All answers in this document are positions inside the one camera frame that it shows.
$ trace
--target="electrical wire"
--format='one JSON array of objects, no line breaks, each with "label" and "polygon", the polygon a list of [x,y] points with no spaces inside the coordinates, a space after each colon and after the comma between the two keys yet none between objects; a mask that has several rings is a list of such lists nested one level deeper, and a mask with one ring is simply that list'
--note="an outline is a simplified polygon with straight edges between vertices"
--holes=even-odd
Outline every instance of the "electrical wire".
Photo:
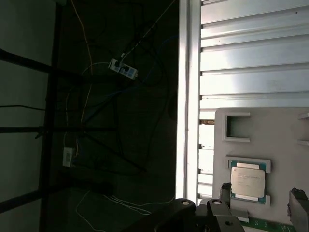
[{"label": "electrical wire", "polygon": [[109,198],[109,197],[106,196],[106,195],[103,195],[103,197],[107,198],[108,200],[110,200],[110,201],[112,201],[112,202],[114,202],[114,203],[123,205],[124,207],[127,207],[127,208],[129,208],[129,209],[131,209],[131,210],[134,210],[134,211],[138,212],[139,214],[142,214],[142,215],[150,215],[150,214],[151,214],[151,212],[149,212],[148,210],[141,209],[141,208],[137,208],[137,207],[134,207],[134,206],[126,205],[126,204],[124,204],[124,203],[122,203],[122,202],[120,202],[120,201],[117,201],[117,200],[113,199],[113,198]]},{"label": "electrical wire", "polygon": [[[163,48],[170,40],[172,40],[172,39],[174,39],[174,38],[177,38],[177,37],[178,37],[178,35],[174,35],[174,36],[171,36],[171,37],[169,37],[168,39],[166,39],[166,40],[161,44],[160,48],[158,49],[157,57],[159,56],[159,54],[160,54],[162,48]],[[152,68],[149,70],[149,72],[148,72],[146,78],[143,80],[143,82],[145,82],[145,81],[149,78],[149,76],[150,76],[150,74],[152,73],[152,70],[154,69],[154,67],[155,67],[156,64],[158,64],[158,65],[160,66],[160,68],[162,69],[162,72],[163,72],[164,74],[166,74],[166,70],[165,70],[164,65],[162,64],[162,62],[161,62],[159,59],[157,59],[157,60],[155,60],[155,62],[154,62],[154,64],[153,64]],[[143,84],[143,82],[140,83],[140,84],[137,85],[137,86],[132,87],[132,88],[126,88],[125,90],[121,90],[121,91],[117,91],[117,92],[111,93],[111,94],[107,95],[107,97],[108,97],[108,96],[113,96],[114,94],[117,94],[117,93],[122,93],[122,92],[127,92],[127,91],[131,91],[131,90],[135,90],[135,89],[139,88],[139,87]],[[161,120],[161,118],[162,118],[162,116],[163,116],[163,114],[164,114],[164,112],[165,112],[165,109],[166,109],[166,106],[167,106],[167,103],[168,103],[169,81],[168,81],[167,77],[166,77],[166,82],[167,82],[167,87],[166,87],[166,99],[165,99],[165,102],[164,102],[162,111],[160,112],[160,114],[159,114],[159,116],[158,116],[158,118],[157,118],[157,120],[156,120],[156,122],[155,122],[155,124],[154,124],[154,128],[153,128],[153,130],[151,131],[150,136],[149,136],[149,140],[148,140],[148,144],[147,144],[146,157],[145,157],[145,165],[147,164],[147,160],[148,160],[148,158],[149,158],[149,156],[150,156],[150,147],[151,147],[152,139],[153,139],[154,134],[155,134],[155,130],[156,130],[156,128],[157,128],[157,126],[158,126],[158,124],[159,124],[159,122],[160,122],[160,120]],[[121,173],[114,172],[114,171],[109,171],[109,170],[105,170],[105,171],[108,171],[108,172],[111,172],[111,173],[114,173],[114,174],[121,174]],[[136,176],[136,175],[139,175],[139,174],[140,174],[140,172],[137,172],[137,173],[135,173],[135,174],[122,174],[122,175]]]},{"label": "electrical wire", "polygon": [[[84,28],[84,25],[83,25],[83,22],[82,22],[81,18],[79,17],[79,15],[77,13],[77,10],[76,10],[76,7],[74,5],[73,0],[71,0],[71,3],[72,3],[72,6],[73,6],[74,11],[76,13],[76,16],[77,16],[77,18],[78,18],[78,20],[79,20],[79,22],[81,24],[82,30],[83,30],[83,34],[84,34],[84,38],[85,38],[85,42],[86,42],[86,46],[87,46],[87,50],[88,50],[88,54],[89,54],[89,59],[90,59],[90,73],[91,73],[91,76],[93,76],[92,57],[91,57],[91,52],[90,52],[90,48],[89,48],[89,44],[88,44],[85,28]],[[91,89],[92,89],[92,83],[90,84],[90,87],[89,87],[89,90],[88,90],[88,94],[87,94],[87,98],[86,98],[86,102],[85,102],[85,105],[84,105],[84,108],[83,108],[83,111],[82,111],[81,122],[83,121],[83,118],[84,118],[84,113],[85,113],[85,110],[86,110],[86,107],[87,107],[87,104],[88,104],[88,99],[89,99],[89,95],[90,95]]]},{"label": "electrical wire", "polygon": [[132,202],[128,202],[128,201],[124,201],[124,200],[121,200],[115,196],[113,196],[116,200],[122,202],[122,203],[128,203],[128,204],[131,204],[131,205],[134,205],[134,206],[146,206],[146,205],[152,205],[152,204],[168,204],[168,203],[171,203],[175,197],[173,197],[171,200],[169,200],[168,202],[150,202],[150,203],[145,203],[145,204],[135,204],[135,203],[132,203]]},{"label": "electrical wire", "polygon": [[121,55],[121,63],[124,61],[124,59],[142,42],[142,40],[147,36],[147,34],[152,30],[152,28],[156,25],[156,23],[158,23],[158,21],[163,17],[163,15],[168,11],[168,9],[172,6],[172,4],[175,2],[176,0],[173,0],[168,7],[164,10],[164,12],[160,15],[160,17],[155,21],[155,23],[148,29],[148,31],[146,31],[146,33],[143,35],[143,37],[140,39],[139,42],[137,42],[137,44],[127,53],[123,53]]},{"label": "electrical wire", "polygon": [[[157,56],[160,54],[161,49],[164,47],[164,45],[165,45],[167,42],[169,42],[170,40],[174,39],[174,38],[178,38],[178,35],[173,35],[173,36],[169,37],[168,39],[166,39],[166,40],[161,44],[161,46],[159,47],[159,50],[158,50],[158,52],[157,52]],[[146,80],[148,80],[148,78],[149,78],[149,76],[151,75],[151,73],[152,73],[152,71],[153,71],[153,69],[154,69],[154,67],[155,67],[156,64],[157,64],[157,61],[154,61],[153,65],[152,65],[152,68],[149,70],[149,72],[148,72],[146,78],[145,78],[141,83],[139,83],[138,85],[133,86],[133,87],[131,87],[131,88],[126,88],[126,89],[124,89],[124,90],[119,90],[119,91],[116,91],[116,92],[107,94],[107,95],[105,95],[105,96],[106,96],[106,97],[110,97],[110,96],[113,96],[113,95],[115,95],[115,94],[117,94],[117,93],[125,93],[125,92],[129,92],[129,91],[138,89],[140,86],[142,86],[142,84],[143,84]]]},{"label": "electrical wire", "polygon": [[80,216],[85,222],[87,222],[87,224],[92,228],[93,231],[97,231],[97,232],[106,232],[104,230],[98,230],[98,229],[95,229],[91,223],[86,219],[84,218],[79,212],[78,212],[78,207],[80,206],[80,204],[82,203],[82,201],[85,199],[85,197],[89,194],[90,191],[88,191],[83,197],[82,199],[79,201],[79,203],[77,204],[76,208],[75,208],[75,212],[77,213],[78,216]]},{"label": "electrical wire", "polygon": [[[94,65],[99,65],[99,64],[110,64],[110,62],[96,62],[93,63],[92,66]],[[90,66],[88,66],[83,72],[82,72],[82,76],[84,75],[84,73],[90,68]]]}]

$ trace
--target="black metal stand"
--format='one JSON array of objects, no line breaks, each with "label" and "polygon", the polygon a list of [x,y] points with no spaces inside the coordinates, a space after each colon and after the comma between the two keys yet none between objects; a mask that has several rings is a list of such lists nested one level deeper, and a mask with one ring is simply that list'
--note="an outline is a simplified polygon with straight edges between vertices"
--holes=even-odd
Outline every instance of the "black metal stand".
[{"label": "black metal stand", "polygon": [[[99,144],[103,148],[110,151],[112,154],[117,157],[123,159],[127,163],[132,166],[145,171],[144,168],[130,161],[123,155],[122,146],[119,148],[119,152],[114,151],[110,147],[106,146],[102,141],[94,138],[89,135],[87,132],[116,132],[116,138],[118,143],[120,143],[120,136],[118,132],[118,119],[115,120],[115,128],[89,128],[84,125],[80,127],[55,127],[54,119],[55,119],[55,108],[56,108],[56,99],[57,99],[57,83],[58,78],[64,78],[75,85],[82,84],[82,77],[78,74],[71,73],[68,71],[64,71],[57,68],[58,63],[58,51],[59,51],[59,38],[60,38],[60,22],[61,22],[61,6],[57,4],[56,6],[56,20],[55,20],[55,35],[54,35],[54,44],[53,44],[53,57],[52,57],[52,66],[24,58],[21,56],[14,55],[7,51],[0,49],[0,60],[6,61],[12,64],[16,64],[19,66],[23,66],[26,68],[38,70],[41,72],[48,73],[48,86],[47,86],[47,94],[46,94],[46,106],[45,106],[45,119],[44,126],[42,127],[0,127],[0,133],[37,133],[36,138],[42,136],[42,153],[41,153],[41,163],[40,163],[40,179],[39,179],[39,187],[37,191],[24,194],[19,197],[15,197],[9,199],[7,201],[0,203],[0,213],[6,212],[8,210],[17,208],[19,206],[28,204],[30,202],[41,199],[41,215],[40,215],[40,232],[46,231],[47,228],[47,217],[48,217],[48,199],[49,195],[55,193],[57,191],[63,190],[71,186],[70,181],[62,183],[57,186],[50,186],[50,164],[52,157],[52,144],[53,144],[53,133],[54,132],[80,132],[85,135],[86,138],[91,141]],[[95,113],[88,118],[84,123],[89,122],[95,115],[101,112],[118,94],[111,97],[107,100],[103,105],[101,105]]]}]

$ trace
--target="dark floor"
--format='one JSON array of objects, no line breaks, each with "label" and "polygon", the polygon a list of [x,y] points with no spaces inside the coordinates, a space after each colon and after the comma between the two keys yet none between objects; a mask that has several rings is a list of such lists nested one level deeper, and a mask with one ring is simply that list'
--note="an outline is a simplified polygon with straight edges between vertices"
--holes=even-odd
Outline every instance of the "dark floor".
[{"label": "dark floor", "polygon": [[[109,62],[111,58],[119,59],[123,50],[134,38],[134,22],[135,31],[140,30],[140,33],[144,34],[149,28],[147,25],[152,25],[151,22],[156,21],[171,3],[166,0],[140,0],[139,2],[144,6],[145,23],[143,23],[141,7],[137,4],[120,4],[116,0],[75,0],[74,2],[84,23],[93,63]],[[108,186],[108,190],[113,195],[135,203],[165,202],[174,196],[175,94],[178,71],[178,39],[175,35],[177,34],[178,1],[175,1],[150,32],[147,41],[141,43],[135,52],[125,59],[126,64],[139,70],[140,80],[130,82],[127,78],[109,71],[106,64],[94,66],[93,76],[90,77],[89,72],[84,75],[85,80],[93,82],[88,105],[102,102],[111,97],[110,93],[123,90],[127,86],[131,88],[130,91],[121,93],[114,101],[114,106],[117,105],[119,134],[124,156],[143,166],[147,171],[136,176],[126,176],[126,174],[138,173],[139,170],[79,134],[69,133],[66,137],[66,146],[76,147],[76,138],[80,144],[80,153],[75,160],[76,167],[66,170],[70,175],[97,183],[106,182],[106,187]],[[172,38],[160,49],[160,60],[157,60],[157,63],[161,65],[156,64],[149,78],[144,83],[141,82],[155,62],[153,47],[158,50],[170,37]],[[89,65],[89,56],[80,23],[71,4],[63,8],[60,41],[59,66],[75,73],[82,73]],[[61,91],[58,95],[58,106],[60,108],[65,107],[66,95],[71,87],[67,82],[59,83]],[[82,107],[88,89],[89,84],[83,85],[82,88],[75,87],[70,94],[68,108]],[[84,118],[88,118],[94,111],[95,108],[87,109]],[[80,125],[80,111],[70,112],[68,116],[70,126]],[[114,126],[114,119],[113,102],[111,102],[87,125]],[[56,123],[65,125],[65,114],[59,114]],[[89,134],[118,151],[119,143],[115,132]],[[57,180],[58,171],[63,171],[62,149],[63,134],[60,134],[54,139],[52,182]],[[104,169],[121,172],[124,175],[102,171]],[[86,192],[85,189],[70,188],[51,197],[50,231],[93,231],[75,212],[76,205]],[[154,211],[160,207],[150,205],[145,209]],[[120,231],[143,217],[93,192],[90,192],[82,202],[79,212],[96,229],[107,232]]]}]

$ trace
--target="green circuit board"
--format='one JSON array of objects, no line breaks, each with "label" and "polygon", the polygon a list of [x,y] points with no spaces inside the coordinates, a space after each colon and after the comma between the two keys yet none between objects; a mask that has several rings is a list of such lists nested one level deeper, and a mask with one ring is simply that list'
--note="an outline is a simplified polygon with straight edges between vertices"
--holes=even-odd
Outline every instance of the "green circuit board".
[{"label": "green circuit board", "polygon": [[294,226],[273,221],[249,217],[249,222],[241,222],[242,226],[247,226],[269,232],[296,232]]}]

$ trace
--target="socket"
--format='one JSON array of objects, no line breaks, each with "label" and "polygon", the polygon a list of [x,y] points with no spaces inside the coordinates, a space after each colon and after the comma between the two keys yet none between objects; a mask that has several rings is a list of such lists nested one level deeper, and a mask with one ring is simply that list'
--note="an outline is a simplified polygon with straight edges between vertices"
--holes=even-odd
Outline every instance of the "socket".
[{"label": "socket", "polygon": [[72,160],[73,160],[74,154],[75,154],[75,148],[64,147],[63,148],[62,166],[70,168],[72,166]]},{"label": "socket", "polygon": [[120,63],[116,59],[112,59],[109,65],[109,69],[114,70],[115,72],[126,76],[127,78],[130,78],[132,80],[135,80],[137,77],[138,70],[126,65],[124,63]]}]

